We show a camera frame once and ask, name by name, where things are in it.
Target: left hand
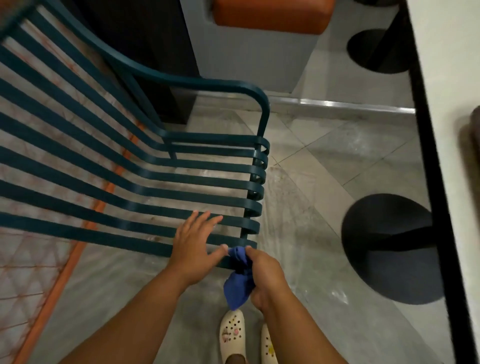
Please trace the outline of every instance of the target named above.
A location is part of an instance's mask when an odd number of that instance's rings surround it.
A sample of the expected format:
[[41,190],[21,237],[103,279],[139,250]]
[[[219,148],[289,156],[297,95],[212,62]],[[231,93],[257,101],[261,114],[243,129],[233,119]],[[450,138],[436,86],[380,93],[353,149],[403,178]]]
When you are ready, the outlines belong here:
[[206,241],[223,216],[207,220],[210,211],[198,217],[198,211],[193,211],[182,223],[173,239],[173,251],[166,270],[179,279],[183,289],[201,281],[220,260],[228,255],[228,246],[222,244],[211,254],[207,254]]

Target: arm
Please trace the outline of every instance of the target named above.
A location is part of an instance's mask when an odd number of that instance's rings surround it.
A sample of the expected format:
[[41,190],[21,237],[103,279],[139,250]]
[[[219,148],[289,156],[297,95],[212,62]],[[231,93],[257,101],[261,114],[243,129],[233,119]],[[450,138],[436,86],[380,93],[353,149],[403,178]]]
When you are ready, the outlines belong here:
[[179,226],[167,267],[110,321],[60,364],[150,364],[160,348],[180,295],[201,281],[228,254],[222,245],[207,254],[206,239],[222,216],[198,211]]
[[246,248],[253,261],[252,303],[264,315],[280,364],[347,364],[290,290],[279,262]]

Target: hand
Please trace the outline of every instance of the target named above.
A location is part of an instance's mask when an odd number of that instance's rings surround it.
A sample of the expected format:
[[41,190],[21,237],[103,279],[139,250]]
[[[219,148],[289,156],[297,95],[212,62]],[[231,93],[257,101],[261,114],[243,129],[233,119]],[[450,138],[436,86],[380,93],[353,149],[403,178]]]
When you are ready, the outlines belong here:
[[228,255],[228,246],[222,244],[211,254],[207,254],[206,241],[215,225],[223,216],[207,220],[210,211],[199,218],[193,211],[184,223],[180,224],[173,238],[173,251],[165,270],[172,272],[183,289],[201,281],[220,260]]
[[256,308],[264,312],[272,296],[290,292],[290,287],[278,260],[251,246],[247,246],[245,252],[253,262],[253,281],[256,286],[250,294],[250,299]]

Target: round black base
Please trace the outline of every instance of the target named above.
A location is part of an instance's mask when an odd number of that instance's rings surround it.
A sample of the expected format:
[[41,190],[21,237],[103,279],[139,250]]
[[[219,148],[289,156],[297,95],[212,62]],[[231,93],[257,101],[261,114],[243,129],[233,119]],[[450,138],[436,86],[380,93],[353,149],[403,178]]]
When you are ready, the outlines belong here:
[[392,6],[398,5],[400,3],[399,0],[354,0],[355,2],[359,2],[363,5],[370,5],[370,6]]
[[369,29],[355,34],[347,43],[347,52],[350,58],[359,66],[367,70],[380,73],[400,73],[408,71],[409,64],[405,59],[405,52],[402,51],[400,42],[392,45],[378,65],[371,66],[371,56],[383,38],[385,30]]
[[373,194],[348,210],[342,244],[352,267],[373,290],[402,303],[430,303],[444,295],[437,249],[428,246],[431,225],[430,212],[416,202]]

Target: forearm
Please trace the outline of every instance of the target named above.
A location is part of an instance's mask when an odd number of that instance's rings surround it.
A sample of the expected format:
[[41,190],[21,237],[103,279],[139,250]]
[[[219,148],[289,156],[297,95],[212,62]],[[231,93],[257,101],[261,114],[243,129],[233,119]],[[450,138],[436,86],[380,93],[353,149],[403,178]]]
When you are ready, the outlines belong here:
[[274,293],[265,321],[281,364],[346,364],[290,289]]
[[152,363],[185,288],[163,270],[60,364]]

